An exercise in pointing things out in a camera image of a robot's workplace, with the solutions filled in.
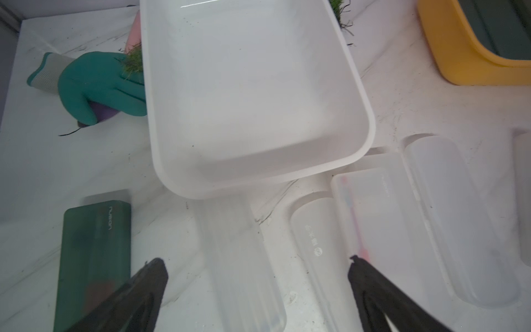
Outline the yellow plastic storage box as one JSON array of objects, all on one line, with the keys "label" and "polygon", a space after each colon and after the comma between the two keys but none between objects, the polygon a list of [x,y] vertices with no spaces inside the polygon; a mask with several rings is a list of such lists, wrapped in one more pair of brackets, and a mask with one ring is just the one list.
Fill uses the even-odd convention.
[{"label": "yellow plastic storage box", "polygon": [[530,84],[530,59],[502,58],[475,36],[459,1],[419,1],[418,13],[441,75],[463,86]]}]

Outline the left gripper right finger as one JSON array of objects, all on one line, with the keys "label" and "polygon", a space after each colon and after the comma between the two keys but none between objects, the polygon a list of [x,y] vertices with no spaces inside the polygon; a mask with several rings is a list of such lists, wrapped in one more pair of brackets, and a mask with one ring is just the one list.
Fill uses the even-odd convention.
[{"label": "left gripper right finger", "polygon": [[348,270],[364,331],[449,331],[368,261],[354,255]]}]

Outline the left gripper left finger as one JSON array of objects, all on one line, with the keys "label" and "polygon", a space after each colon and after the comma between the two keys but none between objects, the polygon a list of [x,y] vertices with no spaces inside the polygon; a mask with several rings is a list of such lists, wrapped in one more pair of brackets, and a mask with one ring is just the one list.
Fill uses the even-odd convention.
[{"label": "left gripper left finger", "polygon": [[155,258],[69,331],[154,331],[168,282],[164,261]]}]

